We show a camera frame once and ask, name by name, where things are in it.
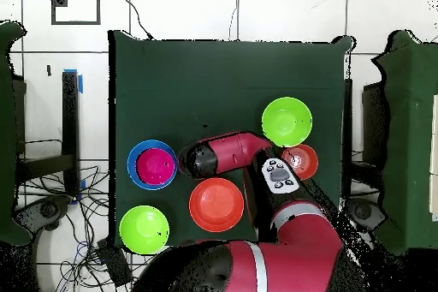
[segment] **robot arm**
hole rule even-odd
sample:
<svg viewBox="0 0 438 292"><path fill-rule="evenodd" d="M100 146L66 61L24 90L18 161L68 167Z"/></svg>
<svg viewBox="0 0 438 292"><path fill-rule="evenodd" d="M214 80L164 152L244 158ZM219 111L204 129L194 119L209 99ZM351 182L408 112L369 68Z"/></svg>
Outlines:
<svg viewBox="0 0 438 292"><path fill-rule="evenodd" d="M323 210L266 139L244 132L201 140L181 152L179 163L192 178L243 168L246 202L259 242L199 241L170 248L146 267L133 292L364 289L360 272ZM346 270L352 270L347 279Z"/></svg>

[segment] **white floor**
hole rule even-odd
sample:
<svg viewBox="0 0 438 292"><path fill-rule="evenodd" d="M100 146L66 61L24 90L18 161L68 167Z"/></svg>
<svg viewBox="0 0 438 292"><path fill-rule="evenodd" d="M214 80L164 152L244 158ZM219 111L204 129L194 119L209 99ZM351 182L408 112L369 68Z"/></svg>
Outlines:
<svg viewBox="0 0 438 292"><path fill-rule="evenodd" d="M131 1L143 26L155 39L227 40L228 36L237 39L236 14L230 27L235 0ZM66 21L93 20L89 17L95 15L95 5L96 0L68 0L67 8L56 9L56 17ZM124 0L101 0L101 25L52 26L50 0L0 0L0 20L19 21L27 30L27 35L14 43L10 54L14 71L24 75L27 82L27 141L62 138L61 72L77 69L84 83L80 94L81 167L99 166L102 176L108 169L107 30L126 30L145 39L137 15ZM384 50L392 31L410 29L420 40L431 41L438 36L437 22L437 0L240 0L239 39L330 42L340 35L353 36L357 40L351 69L353 149L360 151L362 88L381 79L370 59ZM60 145L56 142L27 145L29 158L59 152ZM87 171L90 170L84 170L84 177L89 175ZM98 188L107 193L108 182L103 181ZM27 187L26 191L38 190ZM37 199L35 195L21 196L20 204L34 199ZM84 239L84 220L77 206L71 205L68 215L78 229L77 236ZM93 215L91 221L97 239L108 234L107 217ZM43 234L38 247L42 292L55 292L61 280L60 265L64 260L74 259L76 247L66 218L58 229ZM128 261L135 270L134 276L138 276L145 260L128 256ZM63 267L63 273L68 271L67 266ZM126 292L124 287L117 291ZM80 292L101 291L81 288ZM115 292L114 285L104 286L104 292Z"/></svg>

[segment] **table surface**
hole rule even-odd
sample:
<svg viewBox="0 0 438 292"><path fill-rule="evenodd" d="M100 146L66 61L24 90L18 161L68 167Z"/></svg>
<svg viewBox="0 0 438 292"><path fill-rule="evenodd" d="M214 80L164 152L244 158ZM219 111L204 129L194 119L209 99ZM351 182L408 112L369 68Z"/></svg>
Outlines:
<svg viewBox="0 0 438 292"><path fill-rule="evenodd" d="M127 157L149 139L163 141L178 153L188 143L218 134L240 130L262 134L263 109L279 97L299 98L311 110L313 128L305 143L318 155L314 179L338 204L344 56L352 47L351 38L312 44L150 41L118 31L112 34L116 104L110 160L115 160L117 246L122 247L121 218L138 205L155 206L165 214L170 246L189 239L255 241L247 211L226 232L204 231L188 211L190 194L199 181L178 172L166 188L144 190L130 179ZM220 177L244 194L241 170Z"/></svg>

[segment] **small red bowl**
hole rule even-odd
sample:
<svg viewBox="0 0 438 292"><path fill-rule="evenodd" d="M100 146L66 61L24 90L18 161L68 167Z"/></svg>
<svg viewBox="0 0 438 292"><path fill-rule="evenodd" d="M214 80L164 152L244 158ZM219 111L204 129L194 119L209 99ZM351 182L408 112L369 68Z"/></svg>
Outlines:
<svg viewBox="0 0 438 292"><path fill-rule="evenodd" d="M232 182L218 177L199 183L189 200L193 221L209 232L233 228L242 218L243 209L240 190Z"/></svg>
<svg viewBox="0 0 438 292"><path fill-rule="evenodd" d="M293 172L301 179L312 177L318 168L317 153L310 147L300 144L287 148L281 158L292 166Z"/></svg>

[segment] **blue cable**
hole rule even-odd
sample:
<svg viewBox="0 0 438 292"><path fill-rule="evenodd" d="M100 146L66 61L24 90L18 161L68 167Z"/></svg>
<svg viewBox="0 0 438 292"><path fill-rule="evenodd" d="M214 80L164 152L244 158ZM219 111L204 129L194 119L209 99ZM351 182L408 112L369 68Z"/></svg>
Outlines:
<svg viewBox="0 0 438 292"><path fill-rule="evenodd" d="M74 256L74 260L73 260L73 265L75 265L75 263L76 263L76 259L78 258L78 255L80 255L81 257L83 257L82 254L80 254L80 250L81 250L82 248L86 247L87 245L88 245L88 244L87 244L85 241L82 241L82 242L78 243L78 246L76 247L76 255ZM72 272L73 272L73 269L71 269L71 270L68 272L67 280L65 281L64 285L63 285L62 288L61 288L61 291L59 291L59 292L64 292L65 289L67 288L67 283L68 283L68 280L70 279L70 276L72 275Z"/></svg>

